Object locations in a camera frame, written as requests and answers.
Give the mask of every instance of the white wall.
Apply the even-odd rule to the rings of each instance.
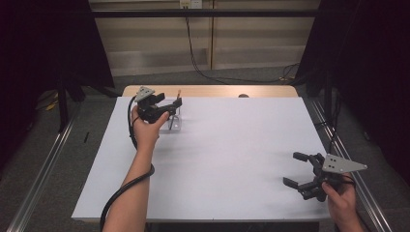
[[[316,9],[320,0],[203,0],[216,9]],[[92,9],[178,9],[175,0],[90,0]],[[191,71],[184,18],[97,18],[112,74]],[[190,18],[201,70],[284,66],[300,62],[313,18]]]

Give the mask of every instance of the black cable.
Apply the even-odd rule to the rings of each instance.
[[[293,64],[293,65],[288,65],[288,66],[284,67],[284,68],[283,68],[283,71],[282,71],[282,78],[285,80],[286,77],[287,77],[287,76],[290,74],[290,72],[293,70],[293,68],[298,67],[300,64],[301,64],[301,63],[296,63],[296,64]]]
[[[136,98],[136,95],[133,96],[133,97],[131,98],[131,100],[130,100],[129,107],[128,107],[128,112],[127,112],[127,116],[128,116],[128,127],[129,127],[129,131],[130,131],[130,138],[131,138],[131,141],[132,141],[133,146],[134,146],[135,149],[136,149],[136,147],[137,147],[138,144],[137,144],[137,142],[136,142],[135,134],[134,134],[134,132],[133,132],[133,123],[134,123],[135,121],[131,122],[131,116],[132,116],[131,106],[132,106],[132,102],[135,100],[135,98]]]
[[[186,17],[185,18],[185,22],[187,23],[187,31],[188,31],[188,39],[190,41],[190,59],[192,61],[192,65],[193,68],[196,70],[196,72],[200,75],[202,75],[203,77],[210,79],[210,80],[214,80],[217,81],[221,84],[225,84],[225,85],[229,85],[226,82],[221,81],[221,79],[223,80],[237,80],[237,81],[246,81],[246,82],[253,82],[253,83],[274,83],[274,82],[278,82],[281,81],[281,79],[274,79],[274,80],[249,80],[249,79],[240,79],[240,78],[231,78],[231,77],[211,77],[209,75],[204,74],[196,65],[196,61],[195,61],[195,57],[193,55],[193,50],[192,50],[192,42],[190,40],[190,20]]]
[[[108,202],[105,204],[105,207],[102,210],[102,216],[100,218],[100,230],[103,231],[103,226],[105,225],[105,218],[106,215],[108,213],[109,208],[111,207],[112,203],[114,203],[114,201],[121,195],[123,194],[125,191],[127,191],[128,189],[130,189],[131,187],[133,187],[134,185],[140,183],[141,181],[147,179],[148,177],[152,176],[155,172],[155,168],[154,165],[151,164],[151,169],[149,172],[145,173],[142,176],[139,176],[135,179],[133,179],[132,181],[126,183],[125,185],[123,185],[122,187],[120,187],[120,189],[118,189],[112,196],[111,198],[109,198]]]

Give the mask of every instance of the white table surface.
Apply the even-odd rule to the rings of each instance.
[[[121,186],[135,149],[127,128],[131,98],[118,98],[73,218],[99,221]],[[313,180],[294,152],[325,155],[301,98],[183,98],[182,128],[154,151],[147,219],[309,221],[329,218],[326,202],[304,200],[282,177]]]

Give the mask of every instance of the silver metal plate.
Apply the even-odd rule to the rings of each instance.
[[[367,165],[328,154],[323,163],[323,170],[333,173],[345,173],[367,169]]]
[[[141,86],[141,87],[139,87],[138,93],[136,93],[134,101],[139,102],[139,101],[153,95],[154,93],[155,93],[155,90],[150,89],[150,88],[145,87],[145,86]]]

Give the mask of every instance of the table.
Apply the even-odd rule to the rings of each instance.
[[[311,166],[292,159],[293,152],[325,154],[303,100],[297,98],[293,87],[147,87],[167,97],[182,90],[183,98],[181,133],[162,134],[156,146],[153,164],[157,172],[151,179],[148,221],[329,218],[326,203],[305,201],[281,182],[283,175],[312,180]],[[124,96],[132,96],[138,89],[128,87]],[[257,98],[239,99],[240,94]],[[218,98],[188,97],[204,95]],[[286,98],[267,98],[271,96]],[[104,200],[126,175],[134,152],[127,125],[120,121],[125,120],[129,100],[117,100],[74,219],[97,221]]]
[[[139,85],[125,88],[123,97],[132,97]],[[290,85],[150,85],[148,88],[156,93],[165,93],[167,97],[176,97],[182,90],[181,97],[239,97],[246,94],[250,98],[289,98],[298,97],[296,90]]]

